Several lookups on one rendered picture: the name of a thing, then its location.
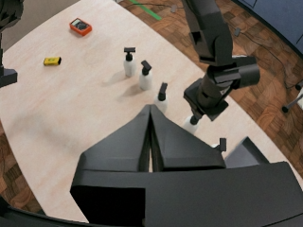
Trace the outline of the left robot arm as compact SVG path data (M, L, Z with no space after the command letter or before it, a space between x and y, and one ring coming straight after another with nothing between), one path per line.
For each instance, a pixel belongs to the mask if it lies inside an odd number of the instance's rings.
M2 63L1 32L21 20L24 1L0 0L0 76L4 76L5 69ZM260 80L257 60L251 56L232 56L234 47L232 36L216 1L181 0L181 2L190 30L188 34L198 54L199 62L209 64L200 83L202 89L208 96L222 96L216 107L233 89L257 85Z

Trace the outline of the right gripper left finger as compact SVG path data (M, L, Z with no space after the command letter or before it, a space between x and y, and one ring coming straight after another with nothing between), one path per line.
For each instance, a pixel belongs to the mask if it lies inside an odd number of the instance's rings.
M151 104L146 104L134 119L82 152L75 172L81 168L149 172L150 153Z

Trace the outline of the orange pocket multimeter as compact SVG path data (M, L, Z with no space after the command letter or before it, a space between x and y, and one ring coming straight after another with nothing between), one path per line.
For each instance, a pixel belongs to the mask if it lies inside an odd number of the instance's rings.
M76 18L71 23L69 23L71 29L79 33L81 36L85 36L90 31L92 31L92 26L86 22L84 22L80 18Z

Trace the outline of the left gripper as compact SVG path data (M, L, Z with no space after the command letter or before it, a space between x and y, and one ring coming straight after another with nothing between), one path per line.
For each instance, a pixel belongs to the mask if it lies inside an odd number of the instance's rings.
M206 115L210 119L210 122L213 122L229 104L224 100L216 107L222 96L207 96L200 84L201 79L202 78L198 78L185 89L183 99L189 104L196 115L199 115L200 117Z

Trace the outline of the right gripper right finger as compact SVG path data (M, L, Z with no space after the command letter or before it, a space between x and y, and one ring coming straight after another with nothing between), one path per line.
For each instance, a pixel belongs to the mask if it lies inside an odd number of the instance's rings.
M151 167L152 172L178 172L223 169L226 165L220 151L169 120L151 104Z

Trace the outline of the white pump bottle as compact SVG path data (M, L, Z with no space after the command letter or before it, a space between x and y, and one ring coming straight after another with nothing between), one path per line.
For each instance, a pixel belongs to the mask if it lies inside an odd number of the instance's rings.
M219 150L221 154L223 154L223 152L226 152L226 138L220 138L220 144L218 146L217 145L218 144L213 144L211 146Z
M127 53L127 55L125 55L126 60L123 60L125 74L132 77L137 73L136 59L133 57L133 54L131 54L135 53L135 47L124 47L124 53Z
M200 116L198 116L198 115L196 115L193 111L192 111L192 109L190 109L191 110L191 112L193 113L193 115L192 116L189 116L187 119L186 119L186 121L185 121L185 123L184 123L184 125L183 125L183 127L182 128L184 128L185 130L187 130L187 131L189 131L190 133L192 133L192 134L194 134L197 130L198 130L198 128L200 127L200 119L202 119L202 117L200 117ZM195 120L196 119L196 120ZM197 121L198 120L198 121Z
M143 60L140 63L143 65L143 68L139 73L140 88L143 90L150 90L152 87L152 66L146 60ZM147 72L145 69L149 72Z
M169 98L166 95L168 84L166 82L162 82L158 96L156 95L154 98L154 104L160 109L160 111L164 114L169 105Z

